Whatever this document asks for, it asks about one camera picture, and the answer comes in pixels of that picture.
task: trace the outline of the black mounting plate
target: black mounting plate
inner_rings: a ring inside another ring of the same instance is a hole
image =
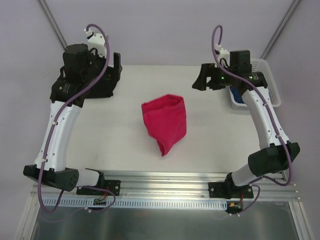
[[[219,189],[223,187],[224,182],[208,182],[209,187],[209,196],[211,199],[221,199],[222,197],[215,192],[215,189]],[[241,199],[243,194],[244,199],[253,199],[254,193],[252,191],[251,186],[239,187],[238,189],[234,189],[231,193],[231,198]]]
[[[115,196],[120,195],[121,181],[120,180],[104,180],[103,186],[100,186],[102,189],[107,189],[111,191]],[[103,191],[92,190],[85,187],[77,188],[77,195],[94,195],[94,196],[102,196],[104,194]]]

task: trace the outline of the gray floor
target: gray floor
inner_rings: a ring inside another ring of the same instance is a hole
[[[47,220],[75,211],[60,207]],[[288,203],[257,202],[240,217],[224,211],[111,208],[35,224],[32,240],[298,240]]]

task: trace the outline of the white partition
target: white partition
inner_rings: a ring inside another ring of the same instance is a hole
[[[101,26],[126,65],[199,66],[213,61],[211,34],[260,57],[292,0],[47,0],[67,44],[84,42],[88,23]]]

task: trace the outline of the red cloth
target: red cloth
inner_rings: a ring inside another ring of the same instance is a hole
[[[144,125],[165,156],[187,134],[187,113],[183,97],[165,95],[141,105]]]

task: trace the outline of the white plastic basket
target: white plastic basket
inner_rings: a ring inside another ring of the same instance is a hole
[[[268,83],[269,96],[272,106],[274,108],[279,107],[281,105],[281,99],[278,92],[278,88],[272,75],[269,64],[266,60],[260,58],[251,58],[252,71],[253,72],[262,72],[266,82]],[[234,110],[247,110],[247,105],[244,103],[238,103],[235,101],[234,95],[232,94],[230,88],[229,93],[231,96],[231,107]]]

